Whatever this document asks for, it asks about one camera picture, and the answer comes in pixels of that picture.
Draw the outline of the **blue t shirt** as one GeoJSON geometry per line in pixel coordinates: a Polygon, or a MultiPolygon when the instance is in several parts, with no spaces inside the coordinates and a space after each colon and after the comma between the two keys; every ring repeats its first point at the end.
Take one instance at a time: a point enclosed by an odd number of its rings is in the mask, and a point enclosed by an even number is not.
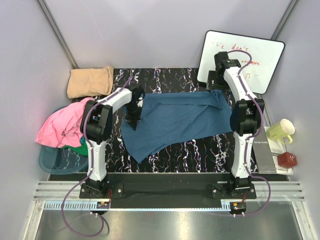
{"type": "Polygon", "coordinates": [[[230,133],[232,109],[220,90],[147,93],[136,129],[121,125],[128,153],[141,163],[169,145],[230,133]]]}

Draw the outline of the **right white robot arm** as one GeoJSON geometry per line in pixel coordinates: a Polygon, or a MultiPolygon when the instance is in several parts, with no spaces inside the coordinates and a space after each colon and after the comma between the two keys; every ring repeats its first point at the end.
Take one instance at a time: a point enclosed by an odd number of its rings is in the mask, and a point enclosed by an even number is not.
{"type": "Polygon", "coordinates": [[[215,70],[208,73],[207,90],[227,87],[235,100],[230,116],[230,128],[235,140],[234,159],[230,177],[221,190],[213,190],[215,198],[255,199],[257,197],[251,174],[251,155],[254,138],[264,124],[265,102],[258,99],[245,81],[242,71],[250,65],[241,65],[231,59],[229,52],[220,51],[214,56],[215,70]]]}

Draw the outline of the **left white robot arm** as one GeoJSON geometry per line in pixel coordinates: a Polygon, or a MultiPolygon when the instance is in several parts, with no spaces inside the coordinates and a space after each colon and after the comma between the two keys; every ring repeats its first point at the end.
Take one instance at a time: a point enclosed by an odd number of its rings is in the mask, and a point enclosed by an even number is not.
{"type": "Polygon", "coordinates": [[[105,198],[111,195],[106,170],[106,144],[113,130],[113,114],[122,107],[125,122],[135,131],[141,120],[145,91],[140,84],[117,88],[101,100],[89,100],[84,107],[80,131],[88,149],[87,176],[80,181],[81,199],[105,198]]]}

